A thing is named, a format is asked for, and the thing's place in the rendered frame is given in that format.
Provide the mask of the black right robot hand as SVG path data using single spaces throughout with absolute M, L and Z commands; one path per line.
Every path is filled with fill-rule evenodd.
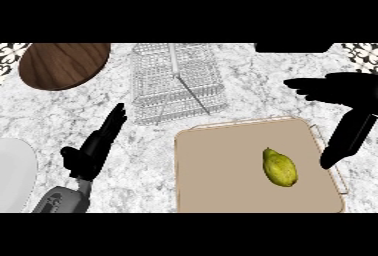
M 320 155 L 320 166 L 328 169 L 353 156 L 378 121 L 378 75 L 337 72 L 323 78 L 294 78 L 284 84 L 304 95 L 307 101 L 344 105 L 344 114 Z

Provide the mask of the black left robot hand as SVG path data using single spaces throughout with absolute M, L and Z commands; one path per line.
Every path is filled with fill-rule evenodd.
M 93 181 L 102 170 L 114 140 L 127 121 L 124 104 L 114 107 L 103 124 L 87 137 L 78 149 L 65 146 L 61 149 L 64 167 L 69 170 L 69 177 Z

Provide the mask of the yellow-green pear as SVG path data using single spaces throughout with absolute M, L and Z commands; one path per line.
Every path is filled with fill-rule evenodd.
M 263 151 L 263 170 L 275 185 L 291 187 L 297 183 L 298 172 L 292 160 L 270 148 Z

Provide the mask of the beige tray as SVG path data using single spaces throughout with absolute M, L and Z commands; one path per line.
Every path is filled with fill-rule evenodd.
M 294 161 L 298 181 L 289 187 L 266 177 L 267 148 Z M 300 118 L 180 131 L 174 138 L 177 210 L 340 213 L 344 200 L 319 158 L 310 126 Z

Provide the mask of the white rounded object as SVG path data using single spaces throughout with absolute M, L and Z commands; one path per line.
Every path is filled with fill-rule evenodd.
M 34 188 L 37 157 L 27 142 L 0 139 L 0 213 L 18 213 Z

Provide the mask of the black appliance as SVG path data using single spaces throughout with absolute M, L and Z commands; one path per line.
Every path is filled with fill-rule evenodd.
M 331 43 L 257 43 L 258 53 L 323 53 L 329 50 Z

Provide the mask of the round dark wooden board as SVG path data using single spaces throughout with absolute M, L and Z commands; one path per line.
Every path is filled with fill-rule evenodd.
M 71 89 L 98 75 L 109 53 L 109 43 L 33 43 L 19 61 L 21 80 L 38 90 Z

